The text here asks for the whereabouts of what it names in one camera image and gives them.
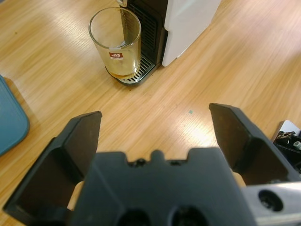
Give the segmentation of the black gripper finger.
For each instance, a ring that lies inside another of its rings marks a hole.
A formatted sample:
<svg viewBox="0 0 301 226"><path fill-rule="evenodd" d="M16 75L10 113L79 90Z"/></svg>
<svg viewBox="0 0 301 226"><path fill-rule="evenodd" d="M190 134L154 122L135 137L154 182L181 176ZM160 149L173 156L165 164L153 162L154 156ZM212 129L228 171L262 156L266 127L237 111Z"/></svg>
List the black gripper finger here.
<svg viewBox="0 0 301 226"><path fill-rule="evenodd" d="M23 224L67 224L73 191L97 150L101 118L100 111L72 118L25 174L4 212Z"/></svg>
<svg viewBox="0 0 301 226"><path fill-rule="evenodd" d="M239 108L210 103L209 110L220 149L247 185L300 181L280 150Z"/></svg>

